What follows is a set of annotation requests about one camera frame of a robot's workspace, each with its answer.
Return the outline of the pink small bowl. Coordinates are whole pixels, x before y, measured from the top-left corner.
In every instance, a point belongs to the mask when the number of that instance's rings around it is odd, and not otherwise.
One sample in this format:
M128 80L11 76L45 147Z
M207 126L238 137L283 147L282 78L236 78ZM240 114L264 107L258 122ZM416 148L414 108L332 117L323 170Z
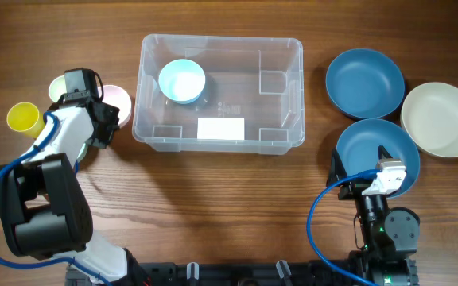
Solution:
M129 94L121 87L104 85L98 87L100 94L104 93L103 102L119 108L118 126L122 128L128 123L132 113L132 102Z

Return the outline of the light blue small bowl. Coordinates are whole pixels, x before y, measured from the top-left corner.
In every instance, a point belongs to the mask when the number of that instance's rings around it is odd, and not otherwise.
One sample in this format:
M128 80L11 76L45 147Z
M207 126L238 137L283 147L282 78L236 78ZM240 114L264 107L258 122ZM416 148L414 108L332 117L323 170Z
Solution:
M161 69L158 84L168 99L180 104L189 104L200 97L206 84L206 75L198 63L178 59Z

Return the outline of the mint green small bowl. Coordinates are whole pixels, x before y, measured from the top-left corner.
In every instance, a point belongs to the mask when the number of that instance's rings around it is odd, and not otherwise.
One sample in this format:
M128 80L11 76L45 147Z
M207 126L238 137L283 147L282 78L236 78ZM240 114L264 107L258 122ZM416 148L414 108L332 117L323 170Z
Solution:
M87 144L83 144L83 146L81 147L81 150L77 156L77 159L76 161L77 162L80 162L87 154L87 151L88 151L88 146Z

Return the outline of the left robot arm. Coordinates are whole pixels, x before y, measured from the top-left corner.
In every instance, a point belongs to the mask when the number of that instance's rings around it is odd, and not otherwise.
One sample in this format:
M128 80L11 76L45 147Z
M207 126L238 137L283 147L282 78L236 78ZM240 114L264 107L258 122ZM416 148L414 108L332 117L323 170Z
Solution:
M40 119L45 128L29 150L0 166L0 219L10 251L33 257L34 268L67 263L92 283L146 285L131 253L93 230L91 210L76 178L83 145L106 148L118 130L115 106L103 102L99 75L64 73L66 92Z

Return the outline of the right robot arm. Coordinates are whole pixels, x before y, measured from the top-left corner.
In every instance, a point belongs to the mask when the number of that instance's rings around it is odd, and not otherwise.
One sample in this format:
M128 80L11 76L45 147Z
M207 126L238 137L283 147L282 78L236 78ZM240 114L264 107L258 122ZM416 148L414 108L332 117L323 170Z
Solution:
M387 199L406 181L406 166L380 145L375 175L358 175L340 186L338 199L353 200L364 246L350 253L355 274L377 285L418 285L414 260L420 219L405 207L388 206Z

